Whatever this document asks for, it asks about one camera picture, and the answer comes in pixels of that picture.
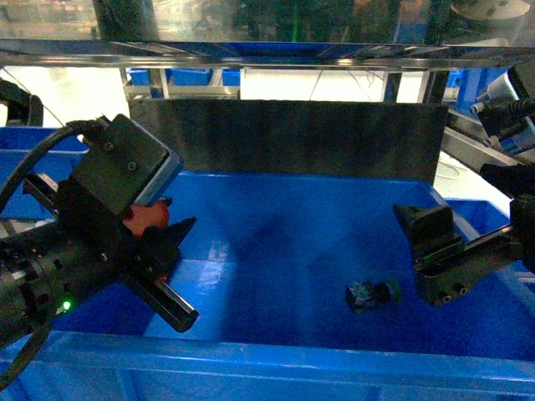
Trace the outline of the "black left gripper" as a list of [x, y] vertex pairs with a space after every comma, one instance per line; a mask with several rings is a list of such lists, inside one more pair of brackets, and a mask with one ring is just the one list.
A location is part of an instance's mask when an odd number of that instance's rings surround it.
[[196, 224], [190, 217], [170, 226], [150, 226], [135, 239], [115, 216], [75, 183], [56, 184], [30, 174], [23, 191], [56, 213], [54, 222], [27, 231], [23, 244], [36, 278], [27, 289], [49, 296], [51, 315], [71, 312], [95, 293], [121, 282], [175, 331], [189, 330], [198, 311], [166, 283], [181, 258], [179, 246]]

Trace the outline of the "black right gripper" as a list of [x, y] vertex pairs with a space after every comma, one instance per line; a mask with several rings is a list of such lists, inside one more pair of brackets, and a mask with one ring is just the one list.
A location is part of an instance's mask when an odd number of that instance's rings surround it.
[[465, 296], [484, 277], [523, 259], [523, 244], [512, 226], [464, 242], [449, 206], [394, 205], [409, 243], [418, 297], [441, 307]]

